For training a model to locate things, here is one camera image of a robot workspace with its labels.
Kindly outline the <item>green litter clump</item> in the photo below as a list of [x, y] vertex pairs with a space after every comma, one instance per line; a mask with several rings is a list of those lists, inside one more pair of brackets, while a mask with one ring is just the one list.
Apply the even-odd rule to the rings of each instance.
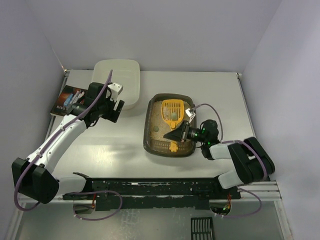
[[178, 119], [177, 114], [175, 112], [170, 114], [170, 119], [176, 121]]
[[153, 127], [153, 131], [154, 131], [154, 132], [158, 132], [159, 130], [160, 130], [160, 129], [159, 129], [158, 126], [154, 126], [154, 127]]

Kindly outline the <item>yellow litter scoop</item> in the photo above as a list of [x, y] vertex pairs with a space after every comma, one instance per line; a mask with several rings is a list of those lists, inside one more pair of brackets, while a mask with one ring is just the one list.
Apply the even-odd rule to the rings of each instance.
[[181, 99], [165, 99], [161, 102], [161, 117], [170, 131], [175, 130], [184, 120], [184, 101]]

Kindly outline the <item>dark brown litter box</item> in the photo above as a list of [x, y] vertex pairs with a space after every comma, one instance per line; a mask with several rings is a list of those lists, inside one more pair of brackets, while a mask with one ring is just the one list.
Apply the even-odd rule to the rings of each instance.
[[[169, 126], [163, 121], [161, 115], [161, 105], [163, 100], [179, 99], [183, 100], [184, 108], [195, 106], [192, 98], [174, 93], [158, 93], [148, 103], [145, 116], [143, 147], [153, 155], [171, 158], [184, 158], [194, 153], [196, 144], [190, 140], [185, 142], [173, 142], [163, 138], [163, 135], [170, 132]], [[158, 126], [159, 131], [154, 132], [153, 127]]]

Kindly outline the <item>white plastic bin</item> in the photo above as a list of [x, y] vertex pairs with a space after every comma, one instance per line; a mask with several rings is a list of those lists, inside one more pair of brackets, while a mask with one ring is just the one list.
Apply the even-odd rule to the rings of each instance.
[[123, 110], [130, 110], [135, 107], [140, 98], [140, 65], [131, 59], [108, 59], [101, 60], [95, 64], [92, 74], [92, 82], [104, 84], [112, 72], [111, 82], [123, 86], [118, 97], [124, 101]]

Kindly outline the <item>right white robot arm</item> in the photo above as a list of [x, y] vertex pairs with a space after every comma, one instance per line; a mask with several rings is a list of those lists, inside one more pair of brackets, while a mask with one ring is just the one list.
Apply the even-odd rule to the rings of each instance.
[[255, 137], [244, 140], [218, 140], [218, 124], [212, 119], [194, 128], [184, 120], [181, 125], [164, 134], [164, 138], [175, 141], [200, 143], [201, 153], [207, 160], [232, 160], [234, 169], [217, 177], [222, 189], [265, 180], [275, 172], [275, 165]]

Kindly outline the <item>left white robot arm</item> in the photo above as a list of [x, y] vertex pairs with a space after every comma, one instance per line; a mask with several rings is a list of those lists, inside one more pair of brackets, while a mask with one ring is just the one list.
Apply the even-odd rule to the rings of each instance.
[[47, 204], [56, 195], [77, 194], [84, 190], [87, 178], [83, 174], [58, 178], [53, 176], [53, 171], [71, 144], [100, 118], [117, 122], [125, 103], [117, 100], [122, 91], [123, 86], [116, 82], [92, 82], [80, 102], [68, 108], [60, 125], [48, 139], [25, 159], [17, 158], [12, 163], [13, 199], [19, 210], [25, 210], [19, 205], [19, 194], [38, 204]]

